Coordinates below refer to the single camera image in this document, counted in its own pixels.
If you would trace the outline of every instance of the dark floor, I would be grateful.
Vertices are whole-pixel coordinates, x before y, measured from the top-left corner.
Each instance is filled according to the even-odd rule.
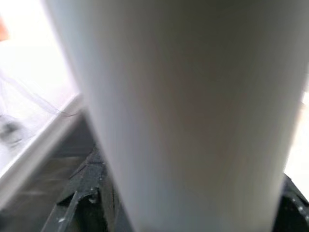
[[[40,232],[74,170],[94,147],[85,119],[33,175],[0,215],[0,231]]]

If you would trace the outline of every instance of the white pipe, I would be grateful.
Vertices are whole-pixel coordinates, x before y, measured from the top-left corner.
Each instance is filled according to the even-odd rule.
[[[302,0],[48,0],[137,232],[269,232],[309,61]]]

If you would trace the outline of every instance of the white tube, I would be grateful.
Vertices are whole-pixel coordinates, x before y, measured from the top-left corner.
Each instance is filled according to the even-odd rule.
[[[269,232],[309,1],[48,0],[137,232]]]

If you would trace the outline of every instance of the white cylinder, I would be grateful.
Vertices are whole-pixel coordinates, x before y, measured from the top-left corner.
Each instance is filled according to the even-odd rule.
[[[309,1],[48,0],[137,232],[269,232]]]

